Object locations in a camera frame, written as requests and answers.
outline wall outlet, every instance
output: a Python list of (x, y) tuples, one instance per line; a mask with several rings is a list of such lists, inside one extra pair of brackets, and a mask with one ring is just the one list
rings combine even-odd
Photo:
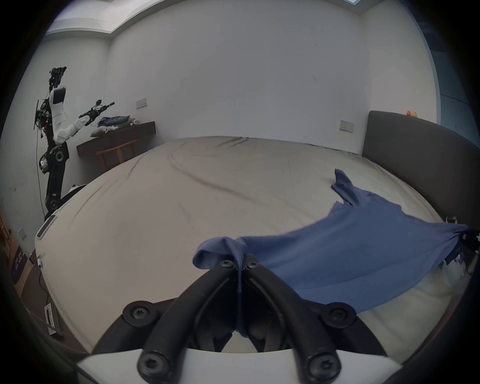
[(27, 234), (25, 233), (25, 230), (23, 227), (21, 227), (19, 230), (18, 230), (18, 236), (20, 236), (20, 238), (22, 240), (24, 240), (26, 237), (27, 237)]
[(343, 121), (340, 120), (340, 130), (341, 131), (347, 131), (347, 132), (353, 132), (353, 127), (355, 124), (349, 123), (348, 121)]
[(147, 99), (137, 100), (137, 109), (147, 106)]

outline white cloth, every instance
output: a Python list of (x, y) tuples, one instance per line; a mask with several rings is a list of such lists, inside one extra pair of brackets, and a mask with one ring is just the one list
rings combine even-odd
[[(331, 189), (335, 168), (405, 213), (441, 221), (411, 187), (358, 155), (263, 139), (183, 139), (111, 169), (61, 208), (36, 240), (45, 282), (72, 333), (92, 350), (126, 304), (177, 297), (204, 273), (192, 264), (202, 241), (281, 234), (327, 216), (341, 201)], [(434, 271), (360, 317), (402, 362), (451, 296), (444, 273)]]

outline cardboard box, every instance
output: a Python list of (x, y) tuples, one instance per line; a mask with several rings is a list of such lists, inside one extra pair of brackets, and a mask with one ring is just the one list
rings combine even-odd
[(15, 290), (17, 291), (18, 296), (21, 296), (25, 282), (33, 268), (33, 264), (29, 260), (28, 255), (22, 250), (22, 247), (18, 244), (12, 231), (8, 228), (1, 212), (0, 254), (3, 259), (2, 262), (6, 263), (8, 266)]

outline shirt sleeve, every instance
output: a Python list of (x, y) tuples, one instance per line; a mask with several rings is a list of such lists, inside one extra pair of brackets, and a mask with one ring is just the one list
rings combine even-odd
[(335, 169), (335, 179), (332, 189), (340, 195), (344, 203), (349, 203), (351, 206), (361, 206), (368, 202), (368, 193), (354, 187), (344, 171)]

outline floor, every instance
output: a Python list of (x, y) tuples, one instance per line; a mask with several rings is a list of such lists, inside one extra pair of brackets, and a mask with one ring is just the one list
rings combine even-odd
[[(44, 306), (51, 302), (51, 297), (49, 294), (47, 294), (46, 285), (43, 281), (40, 269), (36, 266), (35, 251), (33, 252), (31, 259), (34, 263), (34, 268), (30, 272), (25, 283), (21, 299), (25, 304), (25, 307), (32, 314), (34, 321), (39, 325), (40, 329), (42, 329), (42, 331), (48, 335), (48, 327), (45, 324)], [(63, 338), (58, 339), (58, 341), (60, 341), (60, 343), (64, 345), (65, 349), (69, 352), (74, 354), (85, 354), (86, 350), (72, 335), (70, 329), (68, 329), (63, 319), (60, 316), (59, 318), (60, 331), (62, 332)]]

